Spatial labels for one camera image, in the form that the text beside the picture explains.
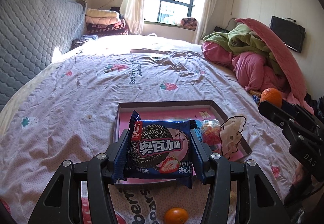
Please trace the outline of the person right hand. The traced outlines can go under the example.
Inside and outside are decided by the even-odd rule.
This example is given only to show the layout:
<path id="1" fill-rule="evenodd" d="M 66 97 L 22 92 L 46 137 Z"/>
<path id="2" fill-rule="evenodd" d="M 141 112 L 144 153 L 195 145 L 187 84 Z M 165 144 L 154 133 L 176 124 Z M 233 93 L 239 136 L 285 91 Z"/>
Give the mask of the person right hand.
<path id="1" fill-rule="evenodd" d="M 293 178 L 293 185 L 297 186 L 304 178 L 304 167 L 301 163 L 295 169 L 295 175 Z"/>

